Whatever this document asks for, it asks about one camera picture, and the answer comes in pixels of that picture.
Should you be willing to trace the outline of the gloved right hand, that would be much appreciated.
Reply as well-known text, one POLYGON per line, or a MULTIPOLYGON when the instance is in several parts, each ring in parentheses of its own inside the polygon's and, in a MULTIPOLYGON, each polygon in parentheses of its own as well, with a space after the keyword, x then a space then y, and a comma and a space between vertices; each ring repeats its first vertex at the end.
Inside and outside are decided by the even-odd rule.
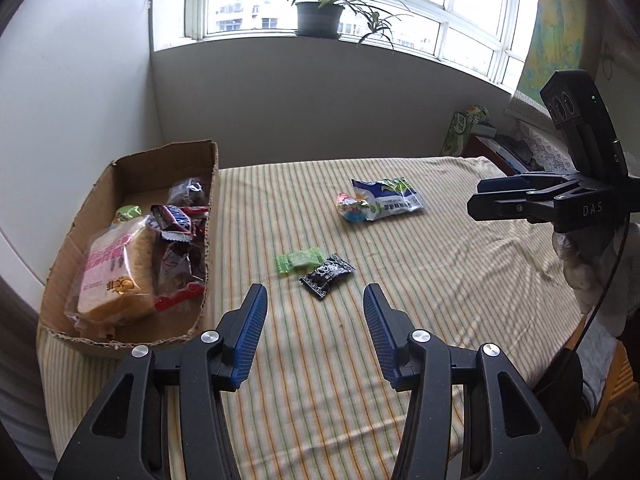
POLYGON ((620 263, 596 320, 612 335, 620 336, 639 310, 639 225, 631 222, 622 248, 625 228, 616 232, 600 226, 552 235, 555 253, 562 261, 568 286, 574 290, 580 312, 597 304, 618 256, 620 263))

